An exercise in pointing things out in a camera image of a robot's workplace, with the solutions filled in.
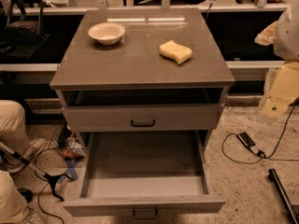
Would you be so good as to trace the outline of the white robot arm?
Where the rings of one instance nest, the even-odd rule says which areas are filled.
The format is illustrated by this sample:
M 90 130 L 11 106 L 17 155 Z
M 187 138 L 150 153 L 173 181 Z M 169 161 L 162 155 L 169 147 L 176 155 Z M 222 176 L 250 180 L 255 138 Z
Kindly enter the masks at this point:
M 291 4 L 255 38 L 259 45 L 274 45 L 274 53 L 284 64 L 268 73 L 268 92 L 260 102 L 261 113 L 276 119 L 299 98 L 299 0 Z

